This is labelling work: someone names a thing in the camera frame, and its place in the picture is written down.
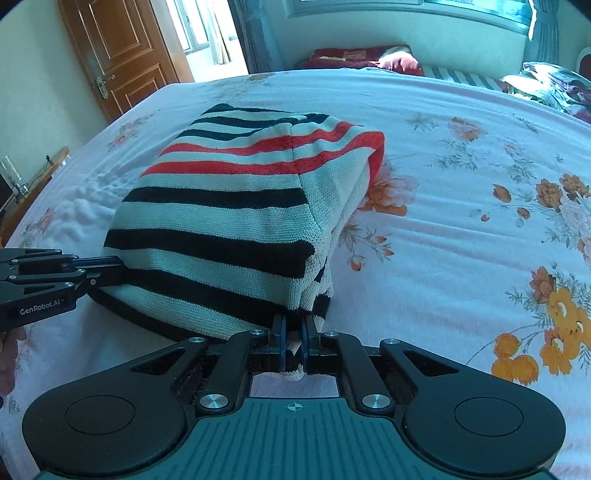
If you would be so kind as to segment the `operator hand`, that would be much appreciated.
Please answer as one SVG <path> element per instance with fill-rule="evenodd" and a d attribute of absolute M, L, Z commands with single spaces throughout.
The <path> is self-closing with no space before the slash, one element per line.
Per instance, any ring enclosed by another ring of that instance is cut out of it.
<path fill-rule="evenodd" d="M 9 395 L 14 389 L 18 344 L 26 338 L 23 327 L 1 334 L 0 395 L 2 397 Z"/>

